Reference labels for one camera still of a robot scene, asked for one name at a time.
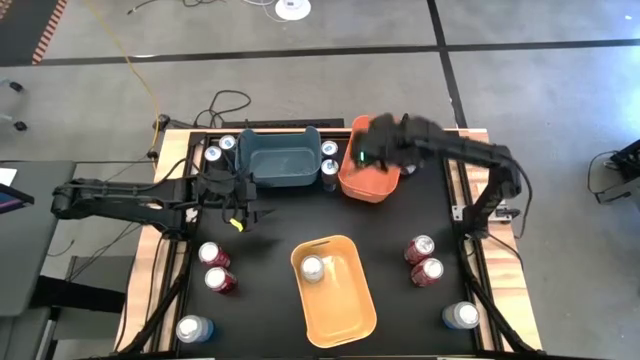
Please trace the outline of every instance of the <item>monitor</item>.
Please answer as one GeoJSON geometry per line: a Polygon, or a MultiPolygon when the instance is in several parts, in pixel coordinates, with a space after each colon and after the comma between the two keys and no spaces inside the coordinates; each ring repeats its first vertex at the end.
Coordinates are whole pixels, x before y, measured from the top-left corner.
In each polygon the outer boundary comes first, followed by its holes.
{"type": "Polygon", "coordinates": [[[33,204],[33,197],[12,187],[0,184],[0,214],[33,204]]]}

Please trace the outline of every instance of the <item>orange plastic bin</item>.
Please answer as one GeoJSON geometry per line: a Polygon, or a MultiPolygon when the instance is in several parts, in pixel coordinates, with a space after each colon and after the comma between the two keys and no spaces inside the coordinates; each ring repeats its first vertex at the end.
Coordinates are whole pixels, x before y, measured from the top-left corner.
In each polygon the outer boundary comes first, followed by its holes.
{"type": "Polygon", "coordinates": [[[358,116],[353,121],[349,145],[347,145],[347,151],[344,154],[344,159],[342,159],[342,168],[338,173],[338,178],[342,185],[342,192],[345,195],[370,203],[379,203],[396,189],[398,178],[400,177],[400,168],[389,166],[388,172],[381,171],[373,166],[361,170],[355,169],[356,166],[351,160],[351,156],[349,156],[351,154],[353,134],[357,130],[368,129],[370,122],[371,118],[367,115],[358,116]]]}

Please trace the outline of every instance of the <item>soda can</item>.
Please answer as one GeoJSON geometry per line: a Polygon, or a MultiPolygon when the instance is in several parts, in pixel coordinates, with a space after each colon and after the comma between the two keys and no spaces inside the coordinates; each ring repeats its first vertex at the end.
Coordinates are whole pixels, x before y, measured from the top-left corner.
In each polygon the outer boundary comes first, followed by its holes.
{"type": "Polygon", "coordinates": [[[416,286],[424,287],[438,281],[442,277],[443,271],[444,267],[440,260],[424,259],[411,270],[411,281],[416,286]]]}
{"type": "Polygon", "coordinates": [[[418,167],[415,166],[415,165],[403,166],[403,167],[400,168],[400,174],[405,175],[405,176],[411,175],[414,172],[416,172],[417,169],[418,169],[418,167]]]}
{"type": "Polygon", "coordinates": [[[436,244],[427,235],[418,235],[409,242],[409,246],[404,251],[404,259],[411,265],[428,258],[433,254],[436,244]]]}
{"type": "Polygon", "coordinates": [[[176,336],[183,343],[202,343],[211,339],[215,326],[202,316],[187,315],[176,326],[176,336]]]}
{"type": "Polygon", "coordinates": [[[320,166],[322,171],[322,184],[325,191],[334,191],[338,186],[338,170],[340,165],[333,159],[327,159],[320,166]]]}
{"type": "Polygon", "coordinates": [[[233,135],[225,135],[220,138],[218,145],[222,150],[233,150],[236,147],[236,138],[233,135]]]}
{"type": "Polygon", "coordinates": [[[222,150],[215,145],[209,146],[207,150],[204,151],[204,158],[210,162],[218,162],[222,158],[222,150]]]}
{"type": "Polygon", "coordinates": [[[224,252],[216,243],[206,242],[198,250],[200,262],[211,267],[222,266],[225,268],[231,264],[229,254],[224,252]]]}
{"type": "Polygon", "coordinates": [[[325,159],[335,159],[338,155],[338,144],[335,141],[323,142],[320,149],[322,149],[322,157],[325,159]]]}
{"type": "Polygon", "coordinates": [[[310,283],[316,283],[324,277],[324,263],[317,255],[310,255],[302,260],[300,265],[302,276],[310,283]]]}
{"type": "Polygon", "coordinates": [[[475,305],[461,301],[442,310],[442,320],[451,329],[473,329],[480,323],[480,316],[475,305]]]}
{"type": "Polygon", "coordinates": [[[223,267],[209,269],[204,276],[204,282],[209,289],[221,294],[230,292],[238,285],[238,279],[223,267]]]}
{"type": "Polygon", "coordinates": [[[224,153],[226,160],[231,163],[230,166],[235,167],[236,138],[234,138],[233,135],[225,135],[220,138],[220,140],[218,141],[218,145],[224,153]]]}

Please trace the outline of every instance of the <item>black floor mat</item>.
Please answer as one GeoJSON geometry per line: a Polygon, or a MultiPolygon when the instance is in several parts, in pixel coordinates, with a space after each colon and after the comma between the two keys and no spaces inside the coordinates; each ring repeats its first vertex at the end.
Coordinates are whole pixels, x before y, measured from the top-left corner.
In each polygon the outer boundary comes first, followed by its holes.
{"type": "Polygon", "coordinates": [[[57,4],[58,0],[13,0],[6,5],[0,20],[0,66],[32,64],[57,4]]]}

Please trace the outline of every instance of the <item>blue soda can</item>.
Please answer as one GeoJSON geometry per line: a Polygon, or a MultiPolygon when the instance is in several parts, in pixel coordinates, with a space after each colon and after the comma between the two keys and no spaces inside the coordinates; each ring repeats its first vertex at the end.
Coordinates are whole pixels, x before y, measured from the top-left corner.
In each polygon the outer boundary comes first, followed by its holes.
{"type": "Polygon", "coordinates": [[[211,339],[215,326],[202,316],[187,315],[176,326],[176,336],[183,343],[202,343],[211,339]]]}

